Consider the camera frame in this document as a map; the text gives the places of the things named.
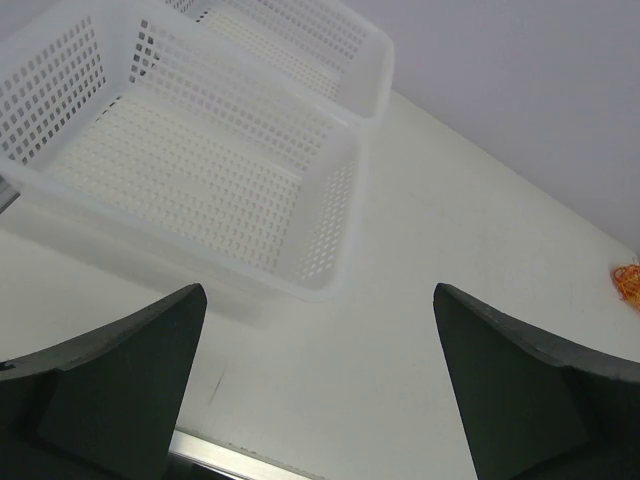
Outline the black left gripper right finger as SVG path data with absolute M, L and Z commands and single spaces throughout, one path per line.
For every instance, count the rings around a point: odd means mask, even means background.
M 480 479 L 636 479 L 639 365 L 449 284 L 436 326 Z

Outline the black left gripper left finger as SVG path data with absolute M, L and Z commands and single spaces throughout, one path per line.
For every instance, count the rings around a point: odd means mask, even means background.
M 206 309 L 204 288 L 187 285 L 2 362 L 2 478 L 161 478 Z

